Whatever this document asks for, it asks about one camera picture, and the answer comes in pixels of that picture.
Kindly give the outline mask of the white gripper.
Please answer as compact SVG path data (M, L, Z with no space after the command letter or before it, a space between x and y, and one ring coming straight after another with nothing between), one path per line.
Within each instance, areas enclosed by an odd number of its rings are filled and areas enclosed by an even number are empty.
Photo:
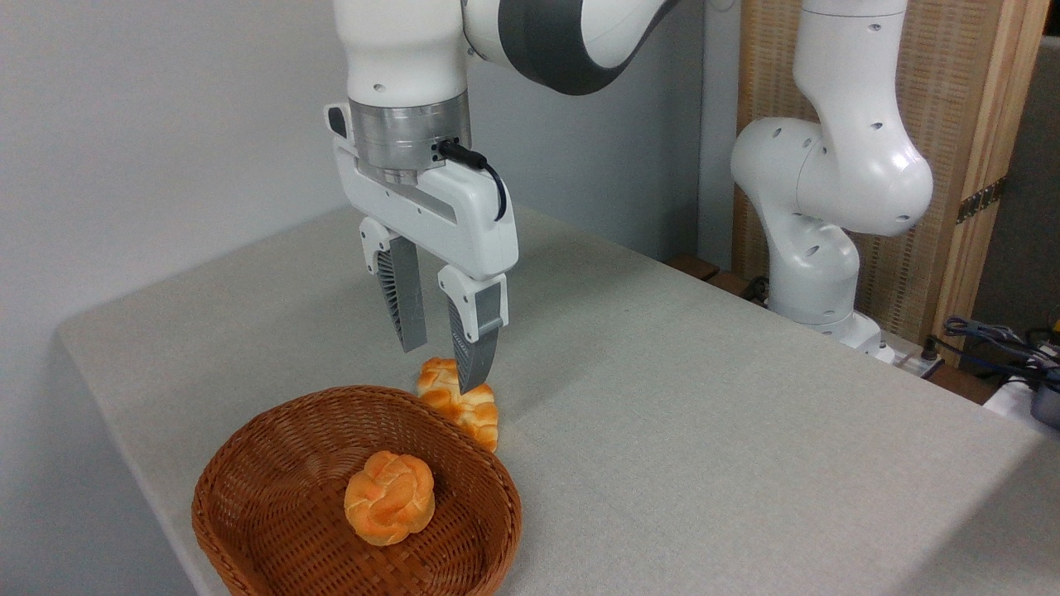
M485 383L499 330L508 325L504 271L518 261L513 207L497 220L493 176L453 161L420 172L416 185L386 181L357 155L349 107L331 104L326 118L344 193L368 216L359 225L364 259L378 279L402 351L427 343L416 245L450 264L438 280L447 295L459 388L466 395Z

